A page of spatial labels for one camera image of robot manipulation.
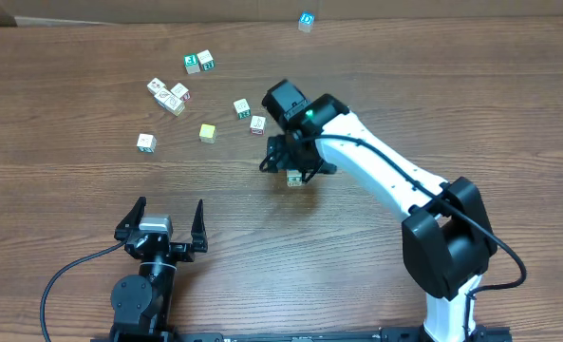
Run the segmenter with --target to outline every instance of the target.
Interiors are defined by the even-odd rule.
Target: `black cable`
[[[466,294],[466,310],[465,310],[465,313],[464,313],[464,326],[463,326],[465,340],[467,340],[469,338],[469,312],[471,310],[471,299],[475,300],[475,294],[483,292],[483,291],[489,291],[489,290],[512,289],[512,288],[515,288],[515,287],[523,284],[523,282],[526,281],[526,276],[528,275],[528,272],[526,270],[526,265],[521,260],[521,258],[517,255],[517,253],[514,252],[513,249],[511,249],[511,247],[509,247],[506,243],[504,243],[500,238],[498,238],[494,234],[488,232],[486,229],[481,227],[481,225],[479,225],[477,222],[473,221],[471,218],[466,216],[464,213],[462,213],[462,211],[460,211],[459,209],[454,207],[452,204],[450,204],[446,200],[444,200],[444,199],[440,198],[439,196],[436,196],[435,194],[430,192],[428,189],[426,189],[424,186],[422,186],[422,184],[419,181],[415,180],[410,175],[408,175],[405,171],[403,171],[403,169],[397,163],[395,163],[393,160],[391,160],[381,150],[379,150],[375,146],[371,145],[370,143],[365,142],[362,139],[343,136],[343,135],[335,135],[335,134],[325,134],[325,135],[319,135],[319,136],[313,136],[313,137],[306,137],[306,138],[302,138],[302,139],[298,140],[298,143],[309,143],[309,142],[314,142],[316,140],[321,140],[321,139],[335,139],[335,140],[341,140],[341,141],[356,143],[358,146],[361,145],[361,146],[369,149],[374,154],[376,154],[377,156],[382,158],[386,163],[388,163],[389,166],[391,166],[395,171],[397,171],[397,173],[402,175],[402,177],[406,181],[408,181],[410,184],[412,184],[412,186],[414,186],[416,189],[420,190],[426,196],[428,196],[432,200],[439,203],[444,209],[446,209],[453,216],[457,217],[458,219],[462,219],[463,221],[467,222],[471,226],[473,226],[473,227],[477,228],[479,231],[481,231],[485,236],[487,236],[489,239],[491,239],[496,245],[498,245],[503,251],[505,251],[509,255],[509,257],[511,257],[516,262],[517,267],[519,267],[519,279],[518,280],[508,282],[508,283],[504,283],[504,284],[480,286],[480,287],[477,287],[477,288],[469,291]],[[271,158],[272,158],[271,154],[267,155],[267,157],[264,159],[264,161],[260,164],[260,170],[262,169],[262,166],[266,162],[271,160]]]
[[[119,248],[121,248],[125,242],[127,241],[122,241],[119,242],[118,244],[105,249],[103,251],[100,251],[96,254],[92,254],[91,256],[85,256],[85,257],[81,257],[78,260],[74,260],[72,262],[70,262],[69,264],[67,264],[66,266],[64,266],[64,268],[62,268],[60,271],[58,271],[53,278],[49,281],[49,283],[47,284],[47,286],[45,287],[45,291],[43,292],[43,298],[41,299],[41,310],[40,310],[40,318],[41,318],[41,330],[43,331],[43,337],[45,338],[46,342],[51,342],[51,338],[49,337],[49,332],[47,331],[47,323],[45,322],[45,303],[47,302],[47,296],[49,295],[49,291],[51,291],[51,287],[53,287],[53,283],[55,282],[55,280],[57,280],[60,276],[62,276],[62,274],[71,269],[72,267],[84,263],[85,261],[89,261],[91,259],[94,259],[96,257],[101,257],[103,255],[106,255],[110,252],[116,251]]]

